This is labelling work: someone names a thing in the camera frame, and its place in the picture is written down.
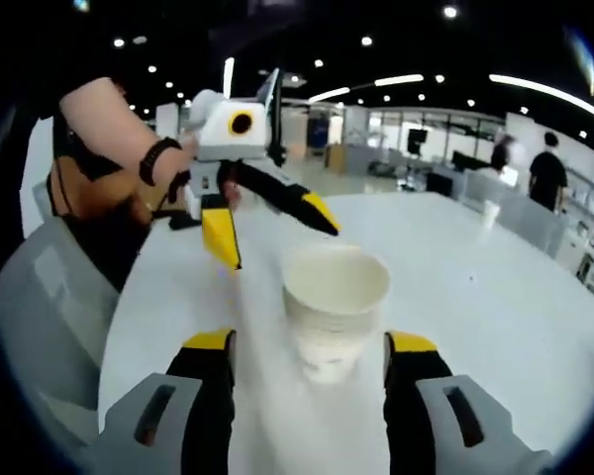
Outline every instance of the man in black shirt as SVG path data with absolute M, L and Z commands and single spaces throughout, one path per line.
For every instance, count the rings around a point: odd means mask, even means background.
M 530 197 L 554 213 L 561 210 L 567 175 L 556 156 L 558 138 L 552 132 L 546 132 L 544 139 L 545 151 L 537 155 L 531 165 Z

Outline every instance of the black ceiling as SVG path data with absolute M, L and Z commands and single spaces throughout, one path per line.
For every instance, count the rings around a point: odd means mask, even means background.
M 503 116 L 522 106 L 538 122 L 594 148 L 594 117 L 542 93 L 494 85 L 489 73 L 512 75 L 561 89 L 594 105 L 572 53 L 568 32 L 578 32 L 594 54 L 594 1 L 524 0 L 90 0 L 89 15 L 109 32 L 110 48 L 138 110 L 191 98 L 203 87 L 222 88 L 222 64 L 236 59 L 234 96 L 250 96 L 260 70 L 279 65 L 307 82 L 284 97 L 308 98 L 343 86 L 367 87 L 331 99 L 368 107 L 421 105 Z M 442 9 L 455 5 L 447 20 Z M 132 38 L 148 41 L 134 45 Z M 371 47 L 360 39 L 370 36 Z M 122 48 L 113 47 L 123 38 Z M 315 59 L 325 65 L 316 68 Z M 155 65 L 156 73 L 148 66 Z M 373 87 L 375 79 L 422 73 L 422 83 Z M 446 77 L 437 84 L 435 74 Z M 171 81 L 174 87 L 167 89 Z M 184 98 L 177 98 L 177 93 Z M 391 101 L 383 102 L 389 95 Z

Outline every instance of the paper cup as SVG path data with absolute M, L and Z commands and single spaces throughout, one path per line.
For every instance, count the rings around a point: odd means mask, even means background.
M 359 247 L 311 244 L 282 263 L 289 327 L 306 375 L 344 380 L 378 329 L 389 273 Z
M 501 207 L 492 201 L 484 201 L 484 208 L 482 209 L 482 224 L 484 228 L 490 229 L 495 225 Z

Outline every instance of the yellow circle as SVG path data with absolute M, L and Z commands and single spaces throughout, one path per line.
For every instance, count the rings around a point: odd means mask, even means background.
M 229 120 L 229 134 L 243 136 L 253 127 L 253 115 L 249 111 L 237 111 Z

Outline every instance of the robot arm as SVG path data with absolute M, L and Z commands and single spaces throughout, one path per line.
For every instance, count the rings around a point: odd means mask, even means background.
M 332 236 L 340 230 L 324 201 L 284 175 L 266 155 L 268 101 L 230 101 L 203 91 L 190 108 L 191 122 L 200 130 L 198 156 L 185 187 L 187 207 L 202 223 L 207 249 L 233 269 L 241 267 L 241 257 L 233 216 L 221 191 L 228 179 L 305 226 Z

